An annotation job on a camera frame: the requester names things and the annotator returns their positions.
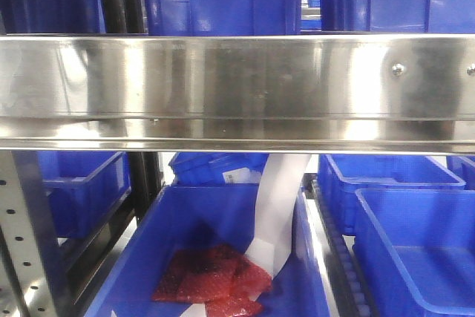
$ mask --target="stainless steel beam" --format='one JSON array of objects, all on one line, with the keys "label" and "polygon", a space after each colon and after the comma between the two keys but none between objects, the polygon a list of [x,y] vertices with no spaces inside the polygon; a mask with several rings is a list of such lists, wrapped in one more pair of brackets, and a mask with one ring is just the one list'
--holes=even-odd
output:
[{"label": "stainless steel beam", "polygon": [[0,151],[0,226],[30,317],[74,316],[36,153]]},{"label": "stainless steel beam", "polygon": [[475,36],[3,36],[0,147],[475,151]]}]

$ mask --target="white label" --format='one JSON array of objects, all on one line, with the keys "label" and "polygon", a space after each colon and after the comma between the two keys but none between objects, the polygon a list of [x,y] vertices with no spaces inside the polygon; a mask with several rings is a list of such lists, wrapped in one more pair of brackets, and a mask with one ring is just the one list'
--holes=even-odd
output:
[{"label": "white label", "polygon": [[232,171],[223,172],[224,182],[226,183],[249,183],[251,179],[251,170],[247,167]]},{"label": "white label", "polygon": [[120,188],[124,186],[124,168],[122,167],[124,159],[124,157],[121,157],[118,159],[118,161],[116,161],[117,187]]}]

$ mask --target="red package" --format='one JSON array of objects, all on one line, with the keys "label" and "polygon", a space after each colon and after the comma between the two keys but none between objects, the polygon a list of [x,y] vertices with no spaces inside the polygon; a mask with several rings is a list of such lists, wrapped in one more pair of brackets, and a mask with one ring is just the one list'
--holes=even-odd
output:
[{"label": "red package", "polygon": [[229,245],[180,250],[171,259],[154,301],[206,303],[208,317],[250,317],[263,310],[249,298],[269,291],[272,278]]},{"label": "red package", "polygon": [[271,286],[272,278],[267,271],[243,256],[232,281],[231,294],[252,297],[270,291]]},{"label": "red package", "polygon": [[177,292],[177,301],[200,304],[231,294],[232,278],[239,260],[216,260],[205,262],[199,269],[188,271]]},{"label": "red package", "polygon": [[206,303],[207,317],[253,317],[262,311],[261,304],[248,298],[229,297]]}]

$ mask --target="screw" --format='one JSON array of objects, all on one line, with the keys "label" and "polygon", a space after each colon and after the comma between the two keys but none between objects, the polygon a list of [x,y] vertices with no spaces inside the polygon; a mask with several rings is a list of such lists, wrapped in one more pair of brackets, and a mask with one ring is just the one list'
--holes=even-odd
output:
[{"label": "screw", "polygon": [[475,76],[475,63],[472,63],[470,66],[468,66],[467,75]]},{"label": "screw", "polygon": [[393,75],[396,77],[402,76],[402,74],[406,71],[406,67],[401,65],[400,63],[396,63],[392,68],[391,71]]}]

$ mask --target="metal shelf rail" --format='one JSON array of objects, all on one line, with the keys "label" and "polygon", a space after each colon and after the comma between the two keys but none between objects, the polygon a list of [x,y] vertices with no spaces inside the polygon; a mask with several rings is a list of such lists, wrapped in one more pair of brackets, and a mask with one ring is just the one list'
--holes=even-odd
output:
[{"label": "metal shelf rail", "polygon": [[139,151],[145,171],[160,150],[470,153],[474,77],[469,35],[0,37],[0,228],[30,317],[74,307],[22,150]]}]

